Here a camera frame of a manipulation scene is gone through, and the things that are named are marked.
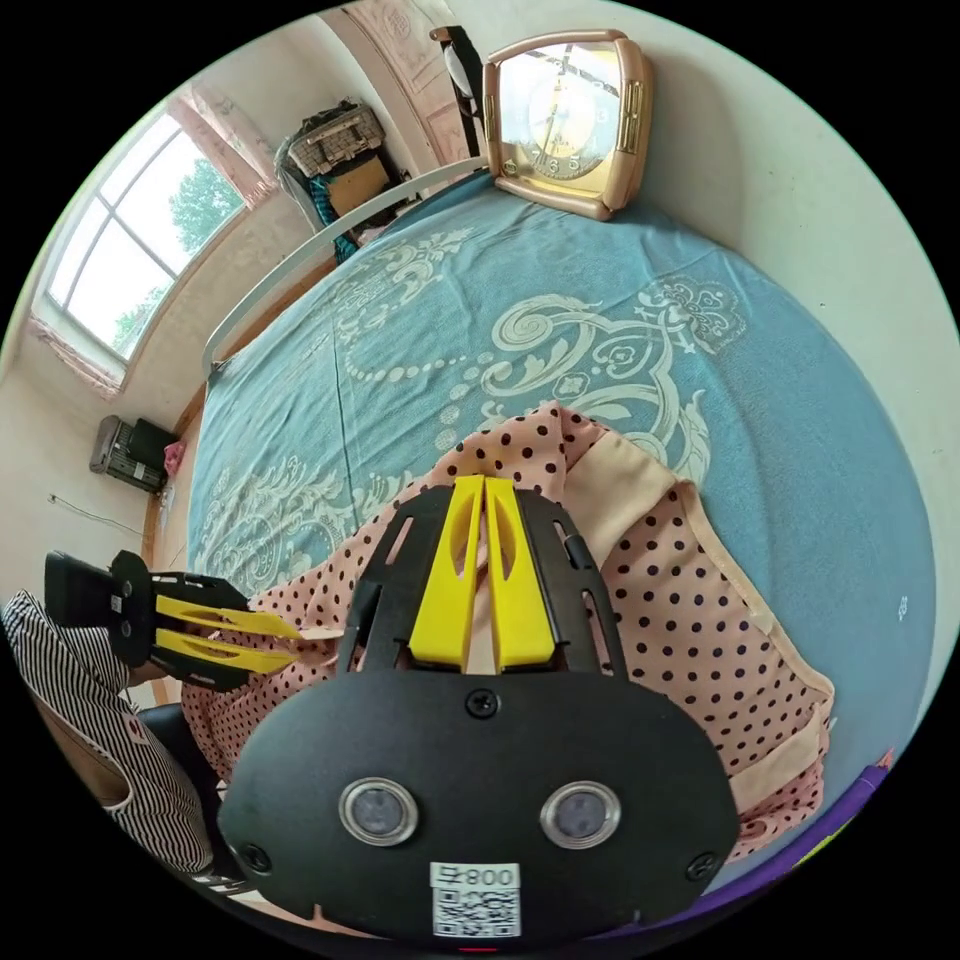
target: window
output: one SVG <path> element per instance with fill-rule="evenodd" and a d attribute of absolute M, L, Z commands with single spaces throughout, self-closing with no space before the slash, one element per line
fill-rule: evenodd
<path fill-rule="evenodd" d="M 94 188 L 47 296 L 125 362 L 177 277 L 242 204 L 164 115 Z"/>

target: white bed rail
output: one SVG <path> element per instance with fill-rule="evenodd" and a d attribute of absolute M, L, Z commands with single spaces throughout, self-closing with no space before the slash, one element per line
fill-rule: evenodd
<path fill-rule="evenodd" d="M 397 187 L 386 190 L 379 196 L 360 204 L 354 210 L 351 210 L 346 216 L 340 217 L 329 227 L 325 227 L 316 236 L 311 237 L 305 243 L 301 244 L 293 253 L 290 254 L 282 263 L 273 268 L 227 315 L 210 335 L 206 346 L 203 348 L 203 370 L 204 376 L 209 377 L 217 369 L 219 361 L 214 359 L 217 350 L 223 345 L 223 342 L 230 334 L 243 323 L 247 317 L 253 313 L 269 296 L 284 278 L 289 277 L 296 272 L 303 272 L 308 265 L 312 266 L 312 261 L 318 259 L 318 255 L 324 247 L 330 246 L 337 237 L 342 236 L 348 230 L 359 226 L 364 220 L 369 219 L 374 214 L 379 213 L 386 207 L 395 203 L 401 203 L 420 193 L 421 190 L 429 190 L 431 187 L 440 186 L 451 180 L 466 176 L 487 165 L 486 157 L 470 157 L 468 160 L 458 160 L 456 163 L 449 163 L 444 167 L 438 167 L 429 173 L 424 173 L 413 180 L 406 180 Z"/>

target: blue bedspread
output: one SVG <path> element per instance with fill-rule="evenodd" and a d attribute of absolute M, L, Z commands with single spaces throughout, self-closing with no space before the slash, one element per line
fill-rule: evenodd
<path fill-rule="evenodd" d="M 721 539 L 833 679 L 828 804 L 905 745 L 935 599 L 906 454 L 792 297 L 641 205 L 596 223 L 479 175 L 304 295 L 212 383 L 190 568 L 248 593 L 303 572 L 459 438 L 552 397 L 700 484 Z"/>

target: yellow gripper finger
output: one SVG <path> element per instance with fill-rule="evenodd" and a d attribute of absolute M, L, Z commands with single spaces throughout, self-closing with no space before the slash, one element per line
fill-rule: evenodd
<path fill-rule="evenodd" d="M 483 506 L 482 476 L 460 477 L 433 558 L 420 612 L 410 637 L 419 663 L 466 669 L 477 589 L 477 547 Z M 457 561 L 463 557 L 463 572 Z"/>
<path fill-rule="evenodd" d="M 158 630 L 157 647 L 172 653 L 182 653 L 196 660 L 205 660 L 207 663 L 247 670 L 250 673 L 274 673 L 297 659 L 289 653 L 275 650 L 251 650 L 249 647 L 238 647 L 235 643 L 194 637 L 187 633 L 177 633 L 176 630 Z"/>
<path fill-rule="evenodd" d="M 553 631 L 511 481 L 488 478 L 486 502 L 494 664 L 498 673 L 544 665 Z"/>
<path fill-rule="evenodd" d="M 198 623 L 203 627 L 216 627 L 218 630 L 236 630 L 238 633 L 256 633 L 264 637 L 285 637 L 299 640 L 300 633 L 286 620 L 275 613 L 261 613 L 252 610 L 221 610 L 219 607 L 204 607 L 187 600 L 175 600 L 172 597 L 157 595 L 157 613 L 183 620 L 185 623 Z"/>
<path fill-rule="evenodd" d="M 157 613 L 185 623 L 196 623 L 218 630 L 236 630 L 238 633 L 253 633 L 265 637 L 281 637 L 287 640 L 301 639 L 300 633 L 275 613 L 251 610 L 224 610 L 205 607 L 187 600 L 157 595 Z M 297 658 L 289 653 L 273 650 L 252 650 L 220 640 L 209 640 L 176 630 L 157 630 L 157 646 L 198 657 L 210 663 L 249 670 L 251 673 L 273 673 L 282 670 Z"/>

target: qr code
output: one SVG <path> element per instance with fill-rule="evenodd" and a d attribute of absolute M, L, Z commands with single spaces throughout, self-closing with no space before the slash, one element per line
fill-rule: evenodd
<path fill-rule="evenodd" d="M 433 891 L 438 937 L 519 937 L 519 890 Z"/>

